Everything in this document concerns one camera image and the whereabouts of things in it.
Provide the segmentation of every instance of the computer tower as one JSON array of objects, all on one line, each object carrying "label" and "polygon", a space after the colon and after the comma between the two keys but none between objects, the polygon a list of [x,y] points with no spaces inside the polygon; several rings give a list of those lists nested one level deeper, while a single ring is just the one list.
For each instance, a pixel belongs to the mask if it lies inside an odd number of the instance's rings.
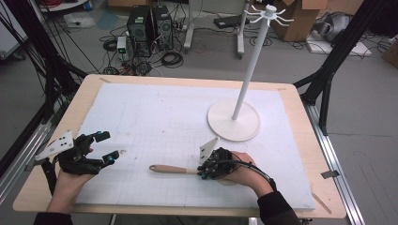
[{"label": "computer tower", "polygon": [[127,29],[134,55],[150,56],[151,44],[155,38],[150,6],[133,6],[127,21]]},{"label": "computer tower", "polygon": [[174,48],[173,24],[167,6],[154,6],[152,13],[159,50],[172,50]]}]

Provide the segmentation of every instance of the round white base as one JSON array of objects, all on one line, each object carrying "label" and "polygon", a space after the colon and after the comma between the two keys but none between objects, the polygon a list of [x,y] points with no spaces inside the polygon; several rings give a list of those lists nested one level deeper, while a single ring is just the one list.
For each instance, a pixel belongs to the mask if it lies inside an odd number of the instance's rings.
[{"label": "round white base", "polygon": [[208,111],[207,121],[213,131],[226,140],[248,141],[260,131],[260,116],[251,105],[243,102],[237,120],[233,120],[236,106],[236,100],[216,102]]}]

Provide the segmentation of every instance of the person's right hand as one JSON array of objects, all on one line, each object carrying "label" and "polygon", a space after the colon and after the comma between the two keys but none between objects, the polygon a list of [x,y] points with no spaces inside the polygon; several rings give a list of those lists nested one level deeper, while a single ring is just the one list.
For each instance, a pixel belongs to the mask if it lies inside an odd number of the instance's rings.
[{"label": "person's right hand", "polygon": [[[242,160],[255,165],[254,160],[247,153],[231,152],[233,153],[232,160]],[[258,198],[273,192],[272,187],[266,178],[244,166],[237,165],[237,168],[226,175],[223,179],[231,180],[243,186],[250,187],[254,190]]]}]

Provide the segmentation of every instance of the brush handle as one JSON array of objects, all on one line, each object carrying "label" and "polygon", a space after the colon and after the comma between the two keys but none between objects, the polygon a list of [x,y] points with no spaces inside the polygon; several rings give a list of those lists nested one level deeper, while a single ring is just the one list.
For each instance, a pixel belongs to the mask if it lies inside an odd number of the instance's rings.
[{"label": "brush handle", "polygon": [[168,166],[168,165],[152,165],[149,167],[149,170],[157,173],[188,173],[188,174],[198,173],[198,171],[194,169],[187,169],[187,168]]}]

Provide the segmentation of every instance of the table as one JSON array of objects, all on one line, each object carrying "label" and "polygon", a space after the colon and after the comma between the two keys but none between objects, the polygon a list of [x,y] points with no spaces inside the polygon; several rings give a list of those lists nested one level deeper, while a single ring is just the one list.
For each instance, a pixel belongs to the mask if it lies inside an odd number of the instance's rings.
[{"label": "table", "polygon": [[[84,79],[74,100],[69,105],[64,117],[50,139],[61,136],[65,130],[71,129],[76,137],[85,115],[94,102],[98,90],[103,83],[137,83],[152,85],[226,87],[239,89],[241,82],[122,77],[107,75],[89,75]],[[344,218],[345,210],[337,188],[331,178],[324,179],[321,173],[329,170],[307,113],[302,106],[299,93],[292,84],[252,82],[250,89],[278,91],[283,99],[299,154],[310,181],[315,199],[315,209],[311,211],[297,210],[300,218]],[[36,167],[29,175],[21,192],[16,198],[13,208],[16,211],[44,211],[50,197],[47,181],[40,167]],[[259,217],[256,209],[230,209],[205,207],[160,207],[133,205],[100,205],[76,204],[73,212],[79,213],[109,213],[109,214],[142,214],[142,215],[181,215],[181,216],[224,216],[224,217]]]}]

